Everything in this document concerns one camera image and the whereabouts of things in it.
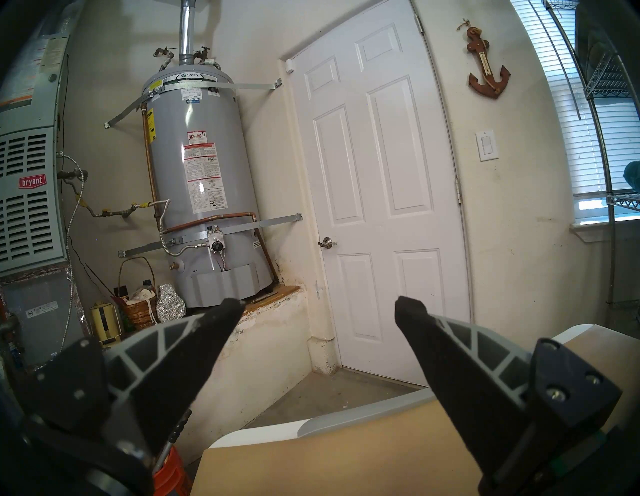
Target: window sill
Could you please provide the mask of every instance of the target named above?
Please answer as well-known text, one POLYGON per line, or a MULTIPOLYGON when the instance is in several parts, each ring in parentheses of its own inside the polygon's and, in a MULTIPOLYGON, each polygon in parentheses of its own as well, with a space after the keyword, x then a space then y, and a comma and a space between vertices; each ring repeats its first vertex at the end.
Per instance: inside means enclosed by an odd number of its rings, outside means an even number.
MULTIPOLYGON (((585 243, 597 243, 611 240, 608 222, 597 224, 571 224, 570 230, 585 243)), ((640 239, 640 219, 616 221, 616 239, 640 239)))

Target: wooden anchor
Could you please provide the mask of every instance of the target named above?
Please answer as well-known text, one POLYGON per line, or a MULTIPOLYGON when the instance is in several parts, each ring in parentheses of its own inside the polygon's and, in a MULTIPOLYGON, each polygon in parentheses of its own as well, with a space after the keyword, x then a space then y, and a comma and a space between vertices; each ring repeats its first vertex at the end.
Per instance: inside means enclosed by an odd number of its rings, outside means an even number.
POLYGON ((507 87, 511 73, 506 69, 505 66, 502 66, 502 69, 500 70, 500 77, 502 78, 502 80, 498 83, 494 79, 493 72, 491 71, 491 66, 489 66, 489 59, 487 58, 489 42, 483 40, 480 35, 482 35, 481 29, 474 27, 467 29, 467 36, 471 40, 471 43, 467 45, 467 50, 469 50, 469 52, 471 53, 475 53, 480 59, 480 63, 482 64, 483 69, 483 77, 486 81, 486 84, 478 83, 478 78, 469 73, 469 86, 471 86, 481 95, 493 98, 495 100, 497 97, 502 95, 502 92, 507 87))

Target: door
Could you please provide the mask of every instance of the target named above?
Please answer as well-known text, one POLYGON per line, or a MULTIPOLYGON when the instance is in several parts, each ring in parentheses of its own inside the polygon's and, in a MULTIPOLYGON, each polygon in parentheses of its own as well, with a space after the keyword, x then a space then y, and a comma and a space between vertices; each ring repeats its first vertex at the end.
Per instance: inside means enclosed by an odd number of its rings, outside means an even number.
POLYGON ((294 58, 291 81, 342 364, 426 384, 399 295, 470 320, 449 137, 408 0, 388 0, 294 58))

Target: copper pipe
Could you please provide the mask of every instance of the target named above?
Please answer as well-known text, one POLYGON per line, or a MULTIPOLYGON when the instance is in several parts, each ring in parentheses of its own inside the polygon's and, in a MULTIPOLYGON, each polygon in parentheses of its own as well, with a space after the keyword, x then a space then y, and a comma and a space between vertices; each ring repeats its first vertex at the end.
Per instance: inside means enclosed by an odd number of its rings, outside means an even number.
MULTIPOLYGON (((156 182, 154 180, 154 167, 151 163, 151 148, 149 144, 149 126, 147 123, 147 104, 142 104, 142 129, 145 135, 145 154, 147 156, 147 170, 149 172, 149 184, 151 185, 151 201, 157 201, 156 182)), ((156 224, 158 230, 160 230, 160 205, 154 205, 154 217, 156 218, 156 224)))
MULTIPOLYGON (((222 219, 234 219, 234 218, 238 218, 238 217, 251 217, 251 220, 253 222, 258 222, 258 217, 253 212, 238 212, 238 213, 235 213, 235 214, 212 215, 211 217, 206 217, 204 219, 193 220, 193 221, 187 222, 185 224, 180 224, 180 225, 177 225, 177 226, 170 227, 170 228, 164 230, 164 234, 169 234, 170 232, 181 231, 182 229, 187 229, 189 227, 198 226, 200 224, 204 224, 204 223, 207 223, 207 222, 213 222, 213 221, 222 220, 222 219)), ((273 275, 273 281, 274 282, 279 282, 280 278, 278 277, 278 273, 276 272, 276 267, 273 265, 273 261, 271 260, 271 256, 269 255, 269 252, 267 250, 267 245, 264 242, 264 239, 262 238, 262 233, 260 232, 260 229, 256 228, 253 231, 253 233, 258 238, 258 241, 260 241, 260 245, 262 246, 262 252, 264 253, 265 258, 267 259, 267 264, 269 264, 269 269, 271 270, 271 274, 273 275)))
POLYGON ((220 219, 234 219, 236 217, 250 217, 253 222, 258 222, 258 217, 256 217, 253 212, 238 212, 237 214, 212 215, 211 217, 205 217, 204 219, 193 220, 191 222, 187 222, 186 224, 169 227, 164 230, 164 234, 181 231, 182 229, 187 229, 188 227, 199 226, 200 224, 204 224, 205 222, 213 222, 220 219))
POLYGON ((260 245, 262 246, 262 251, 264 252, 264 256, 267 258, 267 263, 269 264, 269 269, 271 269, 271 274, 273 274, 273 281, 275 283, 280 282, 280 278, 278 277, 278 273, 276 272, 276 267, 273 266, 273 262, 271 261, 271 257, 269 256, 269 252, 267 251, 267 245, 262 238, 262 234, 260 233, 260 229, 256 229, 253 231, 255 235, 258 237, 258 241, 260 241, 260 245))

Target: bryant logo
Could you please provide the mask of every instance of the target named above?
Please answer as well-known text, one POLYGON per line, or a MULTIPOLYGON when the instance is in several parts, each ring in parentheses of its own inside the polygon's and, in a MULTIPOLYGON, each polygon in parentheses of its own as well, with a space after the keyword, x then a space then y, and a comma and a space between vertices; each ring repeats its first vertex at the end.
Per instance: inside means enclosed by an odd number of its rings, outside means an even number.
POLYGON ((18 180, 18 189, 35 189, 47 184, 47 176, 44 174, 21 177, 18 180))

